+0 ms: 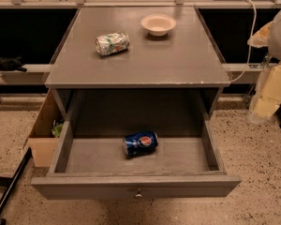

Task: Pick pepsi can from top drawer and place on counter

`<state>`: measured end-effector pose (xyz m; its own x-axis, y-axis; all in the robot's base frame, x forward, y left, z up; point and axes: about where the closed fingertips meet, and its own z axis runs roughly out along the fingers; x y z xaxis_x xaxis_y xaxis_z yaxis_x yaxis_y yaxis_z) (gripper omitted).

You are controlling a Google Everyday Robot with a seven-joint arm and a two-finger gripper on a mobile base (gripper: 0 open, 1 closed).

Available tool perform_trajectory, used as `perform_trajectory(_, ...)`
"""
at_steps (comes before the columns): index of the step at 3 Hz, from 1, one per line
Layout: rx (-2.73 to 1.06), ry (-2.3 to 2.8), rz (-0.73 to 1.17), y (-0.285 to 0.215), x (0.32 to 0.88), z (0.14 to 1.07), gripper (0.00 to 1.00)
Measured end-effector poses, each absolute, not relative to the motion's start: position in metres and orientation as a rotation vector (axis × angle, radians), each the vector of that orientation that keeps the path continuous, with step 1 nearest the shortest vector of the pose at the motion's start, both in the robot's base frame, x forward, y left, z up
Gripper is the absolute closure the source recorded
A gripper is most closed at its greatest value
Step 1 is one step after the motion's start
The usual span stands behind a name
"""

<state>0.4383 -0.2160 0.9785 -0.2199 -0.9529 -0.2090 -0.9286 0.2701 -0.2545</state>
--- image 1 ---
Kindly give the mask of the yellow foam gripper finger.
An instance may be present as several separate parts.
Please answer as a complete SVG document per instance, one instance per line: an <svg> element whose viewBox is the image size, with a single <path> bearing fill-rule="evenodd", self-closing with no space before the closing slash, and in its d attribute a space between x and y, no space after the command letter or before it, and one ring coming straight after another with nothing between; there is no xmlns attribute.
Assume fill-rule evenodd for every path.
<svg viewBox="0 0 281 225"><path fill-rule="evenodd" d="M259 75L248 119L254 124L269 120L281 105L281 62L265 68Z"/></svg>

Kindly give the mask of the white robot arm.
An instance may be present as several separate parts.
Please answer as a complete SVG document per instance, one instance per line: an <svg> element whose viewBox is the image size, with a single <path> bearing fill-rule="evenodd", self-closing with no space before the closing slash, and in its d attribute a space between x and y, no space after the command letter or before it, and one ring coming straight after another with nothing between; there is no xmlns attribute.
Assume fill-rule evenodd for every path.
<svg viewBox="0 0 281 225"><path fill-rule="evenodd" d="M277 66L266 68L259 75L257 92L249 108L249 120L257 124L270 119L281 105L281 10L251 36L247 44L267 47L268 54L279 61Z"/></svg>

